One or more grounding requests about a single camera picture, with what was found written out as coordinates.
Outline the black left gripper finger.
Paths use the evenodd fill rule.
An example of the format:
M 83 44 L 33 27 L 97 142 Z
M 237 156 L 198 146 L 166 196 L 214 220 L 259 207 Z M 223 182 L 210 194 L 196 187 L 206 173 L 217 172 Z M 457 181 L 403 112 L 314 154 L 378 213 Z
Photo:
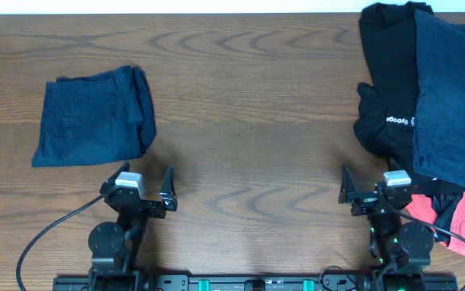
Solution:
M 122 172 L 128 172 L 129 168 L 130 168 L 130 163 L 128 161 L 123 162 L 123 164 L 120 166 L 120 168 L 108 178 L 108 183 L 109 184 L 115 184 L 116 179 L 118 178 L 118 176 Z
M 159 194 L 162 197 L 162 203 L 166 210 L 175 212 L 178 208 L 178 201 L 175 193 L 173 167 L 167 168 Z

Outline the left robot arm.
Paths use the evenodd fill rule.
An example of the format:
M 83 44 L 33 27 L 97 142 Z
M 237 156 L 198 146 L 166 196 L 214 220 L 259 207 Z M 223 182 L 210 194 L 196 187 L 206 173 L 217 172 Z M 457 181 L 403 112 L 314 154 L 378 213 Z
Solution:
M 174 170 L 167 168 L 159 190 L 161 199 L 147 200 L 142 175 L 129 169 L 130 164 L 124 162 L 99 190 L 118 218 L 98 224 L 89 235 L 89 290 L 156 289 L 155 279 L 138 268 L 136 261 L 148 220 L 164 219 L 168 212 L 177 210 Z

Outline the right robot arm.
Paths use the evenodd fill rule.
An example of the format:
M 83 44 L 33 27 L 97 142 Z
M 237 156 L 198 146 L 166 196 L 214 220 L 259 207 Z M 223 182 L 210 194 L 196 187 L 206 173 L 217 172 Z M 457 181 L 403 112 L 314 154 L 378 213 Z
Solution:
M 412 202 L 412 180 L 406 171 L 388 171 L 372 191 L 360 192 L 343 165 L 338 202 L 350 204 L 353 216 L 367 217 L 370 254 L 380 262 L 357 278 L 356 289 L 427 289 L 423 269 L 431 264 L 433 232 L 419 222 L 401 221 L 400 211 Z

